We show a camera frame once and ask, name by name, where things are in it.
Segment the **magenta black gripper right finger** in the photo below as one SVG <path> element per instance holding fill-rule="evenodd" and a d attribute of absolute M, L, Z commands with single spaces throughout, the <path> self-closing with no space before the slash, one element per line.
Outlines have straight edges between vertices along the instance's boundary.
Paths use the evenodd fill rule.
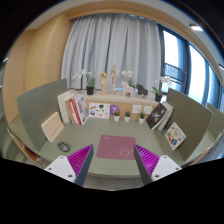
<path fill-rule="evenodd" d="M 168 155 L 158 156 L 137 144 L 134 145 L 134 157 L 144 185 L 181 170 Z"/>

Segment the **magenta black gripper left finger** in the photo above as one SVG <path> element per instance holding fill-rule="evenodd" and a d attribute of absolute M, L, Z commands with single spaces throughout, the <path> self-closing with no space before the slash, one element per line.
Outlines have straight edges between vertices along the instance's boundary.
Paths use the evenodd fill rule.
<path fill-rule="evenodd" d="M 45 171 L 82 186 L 85 182 L 93 155 L 93 145 L 90 144 L 68 157 L 60 155 L 45 168 Z"/>

